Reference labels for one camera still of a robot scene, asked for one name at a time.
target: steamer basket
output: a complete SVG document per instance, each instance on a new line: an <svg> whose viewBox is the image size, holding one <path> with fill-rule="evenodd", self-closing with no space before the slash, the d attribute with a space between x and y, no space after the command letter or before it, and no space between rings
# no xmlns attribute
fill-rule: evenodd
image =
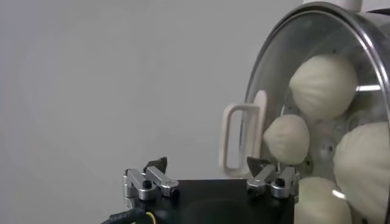
<svg viewBox="0 0 390 224"><path fill-rule="evenodd" d="M245 103L253 103L259 90L266 91L264 130L284 114L305 119L310 131L310 149L304 162L297 165L302 178L315 176L336 182L333 156L342 137L360 125L383 121L389 124L390 15L385 14L385 10L353 13L326 3L305 4L286 15L263 45L250 76ZM297 68L320 54L348 58L358 76L351 106L330 121L312 121L306 117L294 103L289 89L289 80ZM251 122L248 116L243 116L240 150L247 147L244 139ZM260 152L261 159L278 164L266 144L261 145ZM366 223L362 215L353 213L354 223Z"/></svg>

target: metal bracket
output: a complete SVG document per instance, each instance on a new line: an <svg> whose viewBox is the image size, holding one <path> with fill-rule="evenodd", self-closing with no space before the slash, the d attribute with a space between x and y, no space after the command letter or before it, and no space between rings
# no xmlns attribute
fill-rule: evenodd
<svg viewBox="0 0 390 224"><path fill-rule="evenodd" d="M266 192L268 182L275 178L275 174L276 167L274 165L264 167L257 176L247 180L248 193L254 193L256 196L263 195Z"/></svg>
<svg viewBox="0 0 390 224"><path fill-rule="evenodd" d="M275 198L288 198L295 196L298 202L299 173L293 167L286 167L284 171L271 183L271 194Z"/></svg>
<svg viewBox="0 0 390 224"><path fill-rule="evenodd" d="M156 185L145 179L136 169L127 169L123 175L124 198L148 201L156 198Z"/></svg>
<svg viewBox="0 0 390 224"><path fill-rule="evenodd" d="M267 165L257 176L247 180L248 193L260 196L269 186L273 197L282 199L292 195L295 197L295 203L298 203L299 173L296 169L286 167L277 178L276 175L276 167Z"/></svg>
<svg viewBox="0 0 390 224"><path fill-rule="evenodd" d="M179 193L179 182L169 179L158 168L150 166L145 171L146 179L153 181L164 197L175 197Z"/></svg>

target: black cable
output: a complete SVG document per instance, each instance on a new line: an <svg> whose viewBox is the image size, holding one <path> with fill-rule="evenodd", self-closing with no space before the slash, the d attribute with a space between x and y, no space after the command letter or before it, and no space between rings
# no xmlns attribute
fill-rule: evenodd
<svg viewBox="0 0 390 224"><path fill-rule="evenodd" d="M102 224L130 224L146 215L144 209L135 208L129 211L120 212L110 215L110 218Z"/></svg>

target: cable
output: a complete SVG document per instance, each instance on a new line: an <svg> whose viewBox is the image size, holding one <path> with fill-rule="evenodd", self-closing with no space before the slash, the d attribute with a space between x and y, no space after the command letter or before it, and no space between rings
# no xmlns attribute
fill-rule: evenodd
<svg viewBox="0 0 390 224"><path fill-rule="evenodd" d="M145 216L145 210L141 208L131 209L129 211L120 212L110 215L110 218L104 221L102 224L127 224L136 222Z"/></svg>
<svg viewBox="0 0 390 224"><path fill-rule="evenodd" d="M146 212L146 214L151 217L153 224L157 224L156 217L153 215L153 213Z"/></svg>

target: yellow wire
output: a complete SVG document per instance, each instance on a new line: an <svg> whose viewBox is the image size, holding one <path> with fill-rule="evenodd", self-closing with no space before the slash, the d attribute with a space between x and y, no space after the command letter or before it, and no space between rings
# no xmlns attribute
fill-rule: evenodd
<svg viewBox="0 0 390 224"><path fill-rule="evenodd" d="M157 224L156 217L153 215L153 213L146 212L146 214L152 218L153 224Z"/></svg>

